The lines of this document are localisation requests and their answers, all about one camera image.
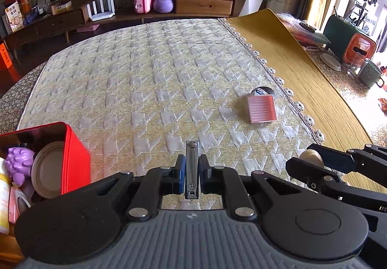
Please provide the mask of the cream small knob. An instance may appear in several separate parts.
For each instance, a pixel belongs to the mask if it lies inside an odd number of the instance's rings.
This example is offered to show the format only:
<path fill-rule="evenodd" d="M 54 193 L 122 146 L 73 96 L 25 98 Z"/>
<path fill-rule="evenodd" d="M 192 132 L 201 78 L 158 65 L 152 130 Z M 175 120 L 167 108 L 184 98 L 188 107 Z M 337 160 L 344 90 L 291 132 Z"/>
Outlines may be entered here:
<path fill-rule="evenodd" d="M 318 167 L 324 167 L 324 162 L 322 157 L 315 150 L 307 149 L 303 151 L 303 153 L 301 153 L 298 158 L 310 164 L 316 165 Z"/>

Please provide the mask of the silver nail clipper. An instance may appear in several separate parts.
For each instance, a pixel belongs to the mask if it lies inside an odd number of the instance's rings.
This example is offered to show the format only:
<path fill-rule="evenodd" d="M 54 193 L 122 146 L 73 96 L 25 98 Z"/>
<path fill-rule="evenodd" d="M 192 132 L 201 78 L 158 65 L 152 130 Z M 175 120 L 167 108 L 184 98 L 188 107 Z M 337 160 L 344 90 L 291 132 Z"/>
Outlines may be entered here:
<path fill-rule="evenodd" d="M 186 182 L 185 198 L 187 200 L 199 199 L 199 141 L 186 141 Z"/>

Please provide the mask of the pink ribbed card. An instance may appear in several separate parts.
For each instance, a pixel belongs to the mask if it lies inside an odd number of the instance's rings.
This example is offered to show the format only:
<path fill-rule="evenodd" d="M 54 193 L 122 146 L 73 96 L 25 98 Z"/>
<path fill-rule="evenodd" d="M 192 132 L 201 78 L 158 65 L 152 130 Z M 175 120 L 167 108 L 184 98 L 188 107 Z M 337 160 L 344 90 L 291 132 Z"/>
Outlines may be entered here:
<path fill-rule="evenodd" d="M 247 104 L 251 123 L 266 123 L 277 120 L 272 95 L 250 95 L 247 98 Z"/>

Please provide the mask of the black clear round case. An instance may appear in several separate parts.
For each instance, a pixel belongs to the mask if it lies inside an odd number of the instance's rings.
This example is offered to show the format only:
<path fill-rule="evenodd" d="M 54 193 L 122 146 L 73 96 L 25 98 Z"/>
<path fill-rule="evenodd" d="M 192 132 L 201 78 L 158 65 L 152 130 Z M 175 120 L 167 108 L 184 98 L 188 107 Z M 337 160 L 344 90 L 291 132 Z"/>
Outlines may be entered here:
<path fill-rule="evenodd" d="M 250 95 L 254 95 L 254 96 L 272 95 L 272 97 L 275 97 L 275 91 L 270 87 L 261 86 L 261 87 L 254 88 L 251 91 Z"/>

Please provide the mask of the gold jar lid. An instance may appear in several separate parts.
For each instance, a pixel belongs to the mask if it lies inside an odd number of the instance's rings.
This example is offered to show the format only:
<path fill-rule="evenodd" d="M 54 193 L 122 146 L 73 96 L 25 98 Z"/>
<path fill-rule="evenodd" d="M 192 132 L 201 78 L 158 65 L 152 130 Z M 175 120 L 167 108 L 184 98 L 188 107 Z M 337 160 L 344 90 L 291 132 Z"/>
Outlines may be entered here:
<path fill-rule="evenodd" d="M 64 142 L 56 141 L 44 146 L 36 155 L 31 168 L 34 190 L 43 198 L 61 194 Z"/>

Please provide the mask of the red metal tin box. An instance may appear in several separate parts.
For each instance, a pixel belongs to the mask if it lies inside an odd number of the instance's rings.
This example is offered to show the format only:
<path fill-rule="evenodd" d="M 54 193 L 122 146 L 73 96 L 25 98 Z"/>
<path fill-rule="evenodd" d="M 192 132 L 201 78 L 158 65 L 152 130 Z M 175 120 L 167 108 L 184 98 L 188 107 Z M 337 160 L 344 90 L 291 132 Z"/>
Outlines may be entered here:
<path fill-rule="evenodd" d="M 25 144 L 35 153 L 30 179 L 42 198 L 54 198 L 90 184 L 90 153 L 67 123 L 2 134 L 1 158 L 16 144 Z"/>

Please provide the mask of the purple spiky toy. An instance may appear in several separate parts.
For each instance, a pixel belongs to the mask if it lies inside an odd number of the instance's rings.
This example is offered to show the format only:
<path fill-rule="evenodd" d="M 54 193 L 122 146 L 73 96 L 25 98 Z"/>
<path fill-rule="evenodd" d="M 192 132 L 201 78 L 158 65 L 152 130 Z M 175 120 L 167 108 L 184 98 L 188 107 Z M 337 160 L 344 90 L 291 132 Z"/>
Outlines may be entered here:
<path fill-rule="evenodd" d="M 17 187 L 21 187 L 30 178 L 34 156 L 35 152 L 28 148 L 15 146 L 8 149 L 5 164 Z"/>

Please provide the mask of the white yellow bottle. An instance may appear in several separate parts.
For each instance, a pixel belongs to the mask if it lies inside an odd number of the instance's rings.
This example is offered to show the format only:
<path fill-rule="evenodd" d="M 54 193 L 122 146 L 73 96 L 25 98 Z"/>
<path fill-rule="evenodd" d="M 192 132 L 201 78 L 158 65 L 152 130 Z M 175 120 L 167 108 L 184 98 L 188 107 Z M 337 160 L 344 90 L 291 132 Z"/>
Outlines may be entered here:
<path fill-rule="evenodd" d="M 0 158 L 0 232 L 9 234 L 8 207 L 10 197 L 10 178 L 5 160 Z"/>

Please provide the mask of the cream quilted table mat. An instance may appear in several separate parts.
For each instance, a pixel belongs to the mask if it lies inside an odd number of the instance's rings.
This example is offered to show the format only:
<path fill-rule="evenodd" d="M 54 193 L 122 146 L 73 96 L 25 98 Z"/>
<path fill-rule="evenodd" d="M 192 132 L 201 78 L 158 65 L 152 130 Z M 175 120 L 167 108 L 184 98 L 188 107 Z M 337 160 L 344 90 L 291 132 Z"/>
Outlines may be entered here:
<path fill-rule="evenodd" d="M 251 123 L 254 88 L 275 91 L 277 120 Z M 65 122 L 91 155 L 91 178 L 144 175 L 198 140 L 211 165 L 288 179 L 285 163 L 323 133 L 259 53 L 216 19 L 111 31 L 51 56 L 19 128 Z"/>

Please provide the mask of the green mug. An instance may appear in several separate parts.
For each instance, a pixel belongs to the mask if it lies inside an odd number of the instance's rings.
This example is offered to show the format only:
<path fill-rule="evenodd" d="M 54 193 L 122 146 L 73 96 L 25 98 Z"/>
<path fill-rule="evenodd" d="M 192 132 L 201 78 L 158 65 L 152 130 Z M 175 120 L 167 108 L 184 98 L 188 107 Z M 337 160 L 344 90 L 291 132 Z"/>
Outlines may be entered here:
<path fill-rule="evenodd" d="M 359 73 L 359 80 L 368 88 L 372 88 L 374 85 L 377 85 L 379 88 L 383 88 L 384 86 L 382 71 L 374 62 L 369 59 L 365 60 L 361 68 Z"/>

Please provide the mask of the white round coaster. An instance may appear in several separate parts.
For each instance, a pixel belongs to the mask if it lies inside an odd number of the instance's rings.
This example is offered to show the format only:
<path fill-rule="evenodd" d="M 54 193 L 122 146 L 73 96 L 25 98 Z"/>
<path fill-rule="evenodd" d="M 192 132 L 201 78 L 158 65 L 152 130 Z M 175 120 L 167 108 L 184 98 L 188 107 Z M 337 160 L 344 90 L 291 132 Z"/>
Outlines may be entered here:
<path fill-rule="evenodd" d="M 334 56 L 332 56 L 329 53 L 322 53 L 320 54 L 321 61 L 328 66 L 330 69 L 340 72 L 341 71 L 341 65 L 337 59 L 335 59 Z"/>

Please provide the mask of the clear glass cup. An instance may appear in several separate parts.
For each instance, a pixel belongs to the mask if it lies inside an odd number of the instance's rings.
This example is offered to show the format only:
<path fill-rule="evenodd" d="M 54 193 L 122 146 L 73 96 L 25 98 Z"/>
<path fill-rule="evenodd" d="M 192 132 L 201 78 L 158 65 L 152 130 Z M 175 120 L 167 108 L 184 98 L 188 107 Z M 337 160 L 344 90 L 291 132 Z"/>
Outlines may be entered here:
<path fill-rule="evenodd" d="M 357 78 L 360 73 L 361 67 L 363 66 L 364 61 L 365 61 L 364 55 L 362 53 L 355 52 L 354 58 L 350 62 L 350 65 L 347 69 L 348 75 L 352 78 Z"/>

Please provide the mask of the purple kettlebell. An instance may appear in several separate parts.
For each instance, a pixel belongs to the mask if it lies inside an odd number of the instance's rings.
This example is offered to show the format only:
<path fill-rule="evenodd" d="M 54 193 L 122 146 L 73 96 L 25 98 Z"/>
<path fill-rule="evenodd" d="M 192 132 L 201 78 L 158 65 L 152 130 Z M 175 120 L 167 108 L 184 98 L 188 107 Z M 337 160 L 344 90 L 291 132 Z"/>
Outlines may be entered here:
<path fill-rule="evenodd" d="M 157 13 L 170 13 L 173 7 L 172 0 L 154 0 L 154 10 Z"/>

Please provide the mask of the white router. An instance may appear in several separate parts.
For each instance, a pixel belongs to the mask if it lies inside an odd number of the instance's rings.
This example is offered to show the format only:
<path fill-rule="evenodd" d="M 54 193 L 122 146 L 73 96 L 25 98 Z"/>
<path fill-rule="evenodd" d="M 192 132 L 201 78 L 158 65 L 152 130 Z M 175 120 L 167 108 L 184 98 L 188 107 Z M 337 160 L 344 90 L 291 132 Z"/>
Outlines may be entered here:
<path fill-rule="evenodd" d="M 91 22 L 101 21 L 115 16 L 114 0 L 96 0 L 86 5 Z"/>

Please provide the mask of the orange gift bag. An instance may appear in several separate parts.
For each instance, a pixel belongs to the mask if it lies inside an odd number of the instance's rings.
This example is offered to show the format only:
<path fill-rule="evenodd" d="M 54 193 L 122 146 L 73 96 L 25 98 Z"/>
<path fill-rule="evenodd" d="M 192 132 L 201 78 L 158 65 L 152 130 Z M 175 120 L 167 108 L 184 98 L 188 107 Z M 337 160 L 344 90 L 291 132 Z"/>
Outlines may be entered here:
<path fill-rule="evenodd" d="M 13 62 L 4 43 L 0 44 L 0 70 L 8 70 Z"/>

